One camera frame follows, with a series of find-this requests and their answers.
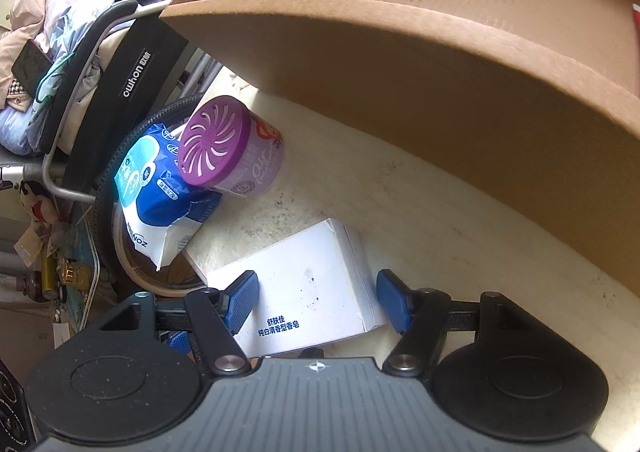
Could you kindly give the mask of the red white toothpaste tube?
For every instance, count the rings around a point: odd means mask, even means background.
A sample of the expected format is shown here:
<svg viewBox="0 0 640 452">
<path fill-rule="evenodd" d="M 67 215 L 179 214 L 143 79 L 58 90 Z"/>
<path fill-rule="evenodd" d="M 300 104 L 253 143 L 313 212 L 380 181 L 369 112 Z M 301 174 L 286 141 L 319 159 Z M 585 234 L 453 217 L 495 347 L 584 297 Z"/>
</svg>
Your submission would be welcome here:
<svg viewBox="0 0 640 452">
<path fill-rule="evenodd" d="M 638 33 L 640 32 L 640 5 L 632 5 L 632 13 L 634 14 L 634 24 L 636 25 Z"/>
</svg>

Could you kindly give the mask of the blue wet wipes pack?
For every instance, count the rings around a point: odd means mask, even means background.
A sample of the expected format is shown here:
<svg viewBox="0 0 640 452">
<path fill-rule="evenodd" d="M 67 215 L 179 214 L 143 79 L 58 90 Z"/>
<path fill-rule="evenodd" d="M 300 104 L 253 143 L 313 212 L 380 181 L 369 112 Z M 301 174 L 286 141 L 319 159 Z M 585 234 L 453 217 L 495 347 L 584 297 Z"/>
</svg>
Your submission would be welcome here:
<svg viewBox="0 0 640 452">
<path fill-rule="evenodd" d="M 186 183 L 178 168 L 179 140 L 153 124 L 122 158 L 114 176 L 134 248 L 160 270 L 186 248 L 219 205 L 216 191 Z"/>
</svg>

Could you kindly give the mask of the purple air freshener can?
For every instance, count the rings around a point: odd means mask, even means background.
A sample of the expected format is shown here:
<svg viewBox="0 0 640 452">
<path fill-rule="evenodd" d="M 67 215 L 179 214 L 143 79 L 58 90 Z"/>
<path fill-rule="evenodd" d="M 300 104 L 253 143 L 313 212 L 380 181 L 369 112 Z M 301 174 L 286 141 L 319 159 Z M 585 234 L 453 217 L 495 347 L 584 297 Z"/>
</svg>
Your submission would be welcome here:
<svg viewBox="0 0 640 452">
<path fill-rule="evenodd" d="M 232 96 L 194 111 L 180 137 L 178 168 L 186 183 L 242 198 L 266 192 L 283 161 L 280 131 Z"/>
</svg>

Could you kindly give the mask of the white soap box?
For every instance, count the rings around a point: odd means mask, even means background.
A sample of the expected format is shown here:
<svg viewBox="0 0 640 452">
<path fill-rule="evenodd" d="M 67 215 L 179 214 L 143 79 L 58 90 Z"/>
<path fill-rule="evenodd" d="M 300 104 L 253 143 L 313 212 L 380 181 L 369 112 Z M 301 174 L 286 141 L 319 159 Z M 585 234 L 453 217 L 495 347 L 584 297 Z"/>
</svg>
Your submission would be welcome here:
<svg viewBox="0 0 640 452">
<path fill-rule="evenodd" d="M 350 339 L 386 323 L 360 238 L 335 218 L 217 269 L 188 259 L 218 290 L 246 270 L 256 273 L 259 303 L 235 335 L 251 358 Z"/>
</svg>

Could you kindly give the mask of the black wheelchair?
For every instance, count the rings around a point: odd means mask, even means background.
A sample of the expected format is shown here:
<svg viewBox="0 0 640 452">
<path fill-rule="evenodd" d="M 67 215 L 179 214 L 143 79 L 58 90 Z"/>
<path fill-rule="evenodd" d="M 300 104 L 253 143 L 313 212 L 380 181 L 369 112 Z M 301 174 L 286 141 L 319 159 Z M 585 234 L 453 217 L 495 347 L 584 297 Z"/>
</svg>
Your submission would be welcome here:
<svg viewBox="0 0 640 452">
<path fill-rule="evenodd" d="M 91 231 L 98 258 L 120 297 L 147 290 L 160 297 L 179 298 L 202 283 L 184 257 L 158 272 L 142 263 L 117 204 L 114 177 L 122 158 L 146 129 L 162 122 L 176 127 L 194 111 L 200 94 L 188 89 L 198 79 L 180 80 L 180 72 L 194 48 L 160 20 L 168 1 L 141 5 L 121 0 L 93 21 L 70 54 L 70 65 L 54 95 L 46 122 L 31 157 L 1 152 L 1 187 L 34 181 L 61 200 L 92 208 Z M 100 74 L 70 153 L 55 145 L 63 124 L 70 120 L 73 103 L 99 48 L 117 30 L 125 36 Z"/>
</svg>

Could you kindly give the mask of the small plush toy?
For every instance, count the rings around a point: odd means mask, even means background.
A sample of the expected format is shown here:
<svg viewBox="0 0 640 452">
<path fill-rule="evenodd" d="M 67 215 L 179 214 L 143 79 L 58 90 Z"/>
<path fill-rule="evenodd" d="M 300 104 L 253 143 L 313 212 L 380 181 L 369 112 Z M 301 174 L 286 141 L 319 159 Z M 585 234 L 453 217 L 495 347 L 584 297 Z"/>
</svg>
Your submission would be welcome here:
<svg viewBox="0 0 640 452">
<path fill-rule="evenodd" d="M 20 200 L 27 214 L 35 221 L 54 225 L 58 222 L 56 210 L 48 191 L 32 180 L 23 180 L 20 188 Z"/>
</svg>

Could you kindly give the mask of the pile of clothes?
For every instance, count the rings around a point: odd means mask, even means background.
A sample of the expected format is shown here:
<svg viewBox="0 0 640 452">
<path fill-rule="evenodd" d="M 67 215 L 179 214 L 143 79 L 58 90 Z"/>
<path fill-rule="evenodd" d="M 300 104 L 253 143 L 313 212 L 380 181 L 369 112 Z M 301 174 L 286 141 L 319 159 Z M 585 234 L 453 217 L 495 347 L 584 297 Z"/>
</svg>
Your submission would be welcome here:
<svg viewBox="0 0 640 452">
<path fill-rule="evenodd" d="M 44 123 L 73 53 L 116 0 L 15 0 L 11 30 L 1 34 L 1 147 L 26 157 L 37 152 Z M 51 67 L 31 92 L 13 69 L 28 42 Z"/>
</svg>

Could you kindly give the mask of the brown cardboard box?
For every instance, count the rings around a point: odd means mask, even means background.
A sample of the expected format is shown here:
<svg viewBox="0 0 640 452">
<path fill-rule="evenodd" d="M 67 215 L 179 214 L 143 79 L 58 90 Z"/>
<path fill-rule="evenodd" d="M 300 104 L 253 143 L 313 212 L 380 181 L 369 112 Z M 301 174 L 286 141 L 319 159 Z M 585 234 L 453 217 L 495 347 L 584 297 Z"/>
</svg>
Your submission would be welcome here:
<svg viewBox="0 0 640 452">
<path fill-rule="evenodd" d="M 173 0 L 263 92 L 512 207 L 639 287 L 639 0 Z"/>
</svg>

